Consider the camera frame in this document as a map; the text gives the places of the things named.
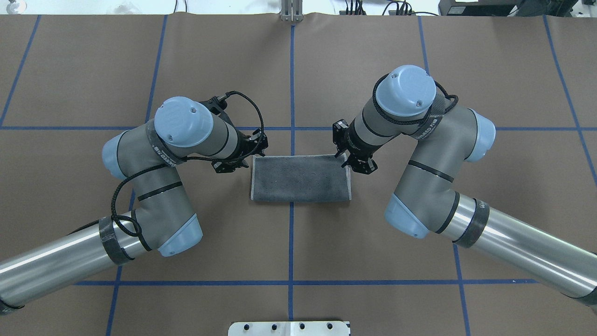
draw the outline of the metal tube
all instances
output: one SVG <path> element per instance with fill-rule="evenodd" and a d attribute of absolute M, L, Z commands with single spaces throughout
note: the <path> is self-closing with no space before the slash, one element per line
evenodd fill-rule
<path fill-rule="evenodd" d="M 571 298 L 588 295 L 597 287 L 597 255 L 493 208 L 471 248 L 517 266 Z"/>
<path fill-rule="evenodd" d="M 122 223 L 133 230 L 132 223 Z M 145 252 L 138 238 L 125 234 L 114 222 L 112 225 L 120 246 L 130 257 Z M 96 224 L 3 261 L 0 264 L 0 298 L 11 306 L 23 306 L 113 266 Z"/>

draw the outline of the white bracket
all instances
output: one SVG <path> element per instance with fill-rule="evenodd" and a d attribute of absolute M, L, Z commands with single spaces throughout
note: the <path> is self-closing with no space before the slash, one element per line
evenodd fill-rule
<path fill-rule="evenodd" d="M 303 21 L 303 0 L 282 0 L 280 19 L 288 22 Z"/>
<path fill-rule="evenodd" d="M 350 336 L 350 322 L 236 322 L 228 336 Z"/>

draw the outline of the blue joint cap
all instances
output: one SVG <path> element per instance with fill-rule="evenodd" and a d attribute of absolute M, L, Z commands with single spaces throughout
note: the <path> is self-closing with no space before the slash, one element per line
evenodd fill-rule
<path fill-rule="evenodd" d="M 121 180 L 124 180 L 127 177 L 124 176 L 118 165 L 118 143 L 120 143 L 120 138 L 122 138 L 122 135 L 126 132 L 127 131 L 124 131 L 108 140 L 101 150 L 101 160 L 104 162 L 104 167 L 107 168 L 112 176 Z"/>
<path fill-rule="evenodd" d="M 377 86 L 379 106 L 397 117 L 413 117 L 427 111 L 435 99 L 435 82 L 415 65 L 400 66 Z"/>
<path fill-rule="evenodd" d="M 194 214 L 187 223 L 179 228 L 162 246 L 158 248 L 162 256 L 173 256 L 197 245 L 203 238 L 203 231 L 199 226 L 197 214 Z"/>
<path fill-rule="evenodd" d="M 156 111 L 154 123 L 162 140 L 183 148 L 199 145 L 214 128 L 210 110 L 186 97 L 166 100 Z"/>
<path fill-rule="evenodd" d="M 423 239 L 429 233 L 425 225 L 394 194 L 387 204 L 385 217 L 391 226 L 411 237 Z"/>
<path fill-rule="evenodd" d="M 478 114 L 474 109 L 469 110 L 473 112 L 477 119 L 477 139 L 473 151 L 465 161 L 475 162 L 482 159 L 485 156 L 485 153 L 491 149 L 491 146 L 493 146 L 493 142 L 496 139 L 496 126 L 491 120 Z"/>

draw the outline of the white floor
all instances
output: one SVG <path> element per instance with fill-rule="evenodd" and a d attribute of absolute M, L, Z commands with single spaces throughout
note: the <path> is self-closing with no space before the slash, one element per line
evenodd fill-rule
<path fill-rule="evenodd" d="M 574 16 L 597 17 L 597 7 L 581 3 L 574 6 Z M 258 14 L 280 12 L 280 0 L 17 0 L 25 2 L 23 14 L 168 14 L 188 11 L 195 14 Z M 416 0 L 411 5 L 415 11 L 438 13 L 439 0 Z M 8 0 L 0 0 L 2 7 Z M 368 15 L 381 15 L 387 0 L 365 0 L 363 8 Z M 346 9 L 344 0 L 304 0 L 303 12 L 338 14 Z"/>

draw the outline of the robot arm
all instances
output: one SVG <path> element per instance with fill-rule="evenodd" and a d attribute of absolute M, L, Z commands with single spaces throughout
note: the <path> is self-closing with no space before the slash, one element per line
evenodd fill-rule
<path fill-rule="evenodd" d="M 263 155 L 267 148 L 263 125 L 252 136 L 234 128 L 224 112 L 232 94 L 240 93 L 201 103 L 170 98 L 154 119 L 109 140 L 102 150 L 104 165 L 119 179 L 134 178 L 139 205 L 0 263 L 0 315 L 146 251 L 171 256 L 196 245 L 202 231 L 176 165 L 197 153 L 208 157 L 203 159 L 212 161 L 216 172 L 232 172 L 248 167 L 244 157 Z"/>
<path fill-rule="evenodd" d="M 443 94 L 416 66 L 401 66 L 381 78 L 350 125 L 344 120 L 333 125 L 338 153 L 350 152 L 344 165 L 369 174 L 377 168 L 373 153 L 386 142 L 400 134 L 417 139 L 386 209 L 391 225 L 416 238 L 433 231 L 483 251 L 597 312 L 597 255 L 451 189 L 462 162 L 480 160 L 496 129 L 439 88 Z"/>

